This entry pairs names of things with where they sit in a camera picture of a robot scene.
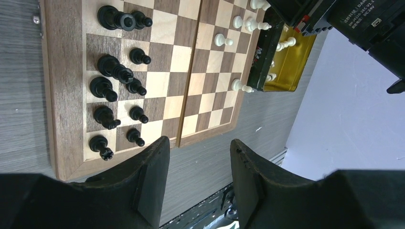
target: white wall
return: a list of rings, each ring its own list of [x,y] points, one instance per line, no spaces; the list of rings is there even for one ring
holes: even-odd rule
[[[337,30],[328,34],[289,136],[283,168],[320,179],[337,168],[405,169],[405,94]]]

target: device label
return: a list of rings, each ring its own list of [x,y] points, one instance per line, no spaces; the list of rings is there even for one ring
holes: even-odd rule
[[[364,18],[375,9],[375,0],[360,0],[343,20],[349,27],[355,29]]]

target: light square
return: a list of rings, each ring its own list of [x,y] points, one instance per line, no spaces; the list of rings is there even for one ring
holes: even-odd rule
[[[201,96],[199,114],[210,112],[213,110],[213,104],[215,99],[215,93],[203,94]]]
[[[219,0],[219,13],[216,15],[215,25],[223,28],[229,28],[233,8],[233,4],[224,0]]]
[[[226,92],[224,108],[235,106],[237,98],[238,98],[238,92],[236,92],[236,91]]]
[[[200,22],[200,25],[198,27],[197,42],[195,46],[197,49],[205,49],[205,50],[211,49],[214,36],[214,29],[215,29],[214,25]]]
[[[129,111],[135,106],[143,108],[143,101],[144,101],[143,99],[136,99],[117,102],[118,103],[117,119],[121,120],[120,127],[141,123],[140,121],[138,120],[135,121],[131,117],[129,117]]]
[[[208,58],[207,73],[219,73],[223,57],[224,52],[211,50],[210,57]]]
[[[140,136],[145,144],[156,141],[162,135],[163,120],[142,124]]]
[[[90,161],[95,159],[101,159],[99,152],[94,152],[89,147],[90,140],[95,136],[104,136],[108,141],[108,148],[114,153],[116,152],[117,130],[100,130],[91,133],[86,133],[83,141],[83,161]]]
[[[186,73],[190,67],[192,49],[184,46],[173,46],[173,56],[171,58],[170,72]]]
[[[107,30],[98,22],[97,12],[102,6],[114,6],[118,11],[124,10],[121,0],[85,0],[83,1],[83,34],[91,33],[109,37],[121,37],[122,30]]]
[[[176,24],[177,15],[154,10],[150,41],[163,44],[174,44]]]
[[[178,118],[183,107],[183,96],[166,97],[163,119]]]
[[[222,109],[212,111],[208,128],[219,126],[221,124],[221,118],[222,118]]]
[[[148,72],[146,77],[146,93],[145,98],[159,98],[167,96],[169,87],[170,73],[154,73]]]
[[[235,30],[228,30],[227,38],[230,38],[234,41],[232,45],[225,46],[225,52],[236,52],[239,43],[240,32]]]
[[[182,137],[195,133],[195,129],[197,128],[197,120],[198,114],[184,118],[183,131],[181,132]]]
[[[216,85],[215,92],[226,92],[228,91],[229,81],[231,80],[230,73],[219,73],[218,83]]]
[[[200,0],[180,0],[180,8],[179,8],[180,16],[197,20],[199,10],[200,10]]]
[[[205,73],[192,73],[190,77],[188,95],[198,95],[203,93]]]
[[[131,69],[134,72],[146,72],[148,70],[148,65],[146,64],[134,64],[129,59],[129,53],[134,48],[142,49],[146,55],[149,55],[149,44],[150,42],[141,42],[135,40],[122,39],[121,40],[121,64],[125,67]]]
[[[246,54],[236,53],[234,66],[232,67],[233,73],[242,73],[246,64]]]

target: black device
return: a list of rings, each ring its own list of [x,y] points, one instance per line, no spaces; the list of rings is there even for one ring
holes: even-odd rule
[[[303,36],[336,28],[399,81],[387,92],[405,91],[405,0],[267,0]]]

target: dark square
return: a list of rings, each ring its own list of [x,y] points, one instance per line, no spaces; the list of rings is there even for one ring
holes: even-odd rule
[[[205,74],[204,87],[202,89],[203,94],[214,93],[216,85],[218,84],[219,73],[207,73]]]
[[[192,47],[196,29],[196,20],[178,16],[174,45]]]
[[[198,114],[200,110],[201,95],[190,95],[187,97],[186,110],[184,116],[192,116]]]
[[[154,0],[155,10],[160,10],[166,13],[179,14],[180,0]]]
[[[219,27],[219,26],[215,26],[215,28],[214,28],[213,42],[211,43],[211,50],[214,50],[214,51],[225,51],[225,45],[224,45],[224,44],[221,45],[221,46],[216,46],[216,45],[215,45],[214,39],[215,39],[215,36],[216,36],[217,34],[219,34],[219,33],[221,33],[225,38],[228,37],[228,29],[222,28],[222,27]]]
[[[87,70],[95,71],[100,57],[110,54],[119,61],[121,58],[121,38],[107,37],[94,34],[86,35]]]
[[[149,53],[153,56],[152,62],[148,65],[148,72],[170,72],[173,45],[151,42]]]
[[[243,19],[244,16],[245,16],[245,9],[240,8],[240,7],[237,6],[237,5],[234,5],[234,8],[233,8],[233,10],[232,10],[231,22],[229,23],[229,28],[230,28],[231,30],[241,31],[241,30],[242,30],[242,27],[240,27],[239,29],[235,29],[235,27],[234,27],[234,18],[235,18],[236,16],[240,16],[240,17]]]
[[[147,16],[148,18],[153,19],[153,9],[134,5],[134,4],[131,4],[131,3],[128,3],[125,1],[124,2],[124,12],[132,13],[134,11],[140,11],[140,12],[144,13],[145,16]],[[145,27],[142,30],[122,31],[122,38],[136,40],[136,41],[149,42],[151,32],[152,32],[152,27]]]
[[[138,79],[142,83],[143,87],[146,87],[146,75],[147,75],[146,72],[134,72],[134,78]],[[145,96],[141,96],[138,93],[137,94],[129,93],[125,84],[123,83],[119,84],[119,96],[118,96],[119,101],[144,99],[144,98]]]
[[[241,32],[236,52],[246,54],[247,49],[249,48],[249,41],[250,41],[250,34]]]
[[[138,145],[135,142],[128,141],[127,132],[131,129],[137,129],[139,132],[141,132],[141,127],[142,127],[141,124],[136,124],[117,128],[117,141],[116,141],[117,151],[138,147]]]
[[[202,0],[200,22],[215,25],[219,0]]]
[[[235,53],[234,52],[224,52],[224,57],[222,58],[221,71],[222,73],[232,72],[232,67],[234,66]]]
[[[200,132],[208,129],[208,125],[210,124],[210,118],[211,112],[198,114],[197,127],[195,128],[195,132]]]
[[[149,118],[149,122],[163,120],[164,106],[166,97],[149,98],[143,102],[143,110],[145,115]]]
[[[192,73],[205,73],[207,71],[210,51],[195,49],[194,60],[192,62]]]
[[[213,111],[224,108],[226,92],[218,92],[215,94]]]
[[[180,96],[185,94],[188,73],[170,73],[167,96]]]
[[[109,107],[114,113],[114,119],[117,119],[117,112],[118,112],[117,102],[115,102],[115,103],[102,102],[102,103],[87,104],[87,108],[86,108],[87,133],[94,132],[94,131],[100,131],[100,130],[106,130],[100,123],[96,122],[96,120],[94,119],[94,111],[97,108],[102,107],[102,106]]]
[[[168,138],[177,137],[177,132],[179,130],[180,118],[171,118],[163,120],[162,136],[167,136]]]
[[[220,125],[226,124],[231,121],[232,112],[234,111],[233,107],[228,107],[222,110],[222,117]]]

